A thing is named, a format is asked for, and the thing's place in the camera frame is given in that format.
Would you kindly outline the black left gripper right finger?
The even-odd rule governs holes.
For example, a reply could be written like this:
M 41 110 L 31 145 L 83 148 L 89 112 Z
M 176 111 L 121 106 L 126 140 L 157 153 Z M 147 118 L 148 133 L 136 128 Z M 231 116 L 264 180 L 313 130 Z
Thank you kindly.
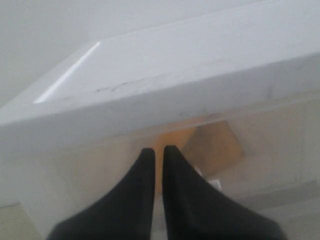
M 285 240 L 273 220 L 205 181 L 174 145 L 164 148 L 162 198 L 170 240 Z

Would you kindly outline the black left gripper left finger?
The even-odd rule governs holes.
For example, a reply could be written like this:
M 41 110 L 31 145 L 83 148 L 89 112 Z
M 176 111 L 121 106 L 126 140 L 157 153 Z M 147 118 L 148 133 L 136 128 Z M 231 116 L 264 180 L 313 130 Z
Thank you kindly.
M 82 212 L 57 224 L 50 240 L 149 240 L 155 199 L 155 151 L 144 148 L 121 181 Z

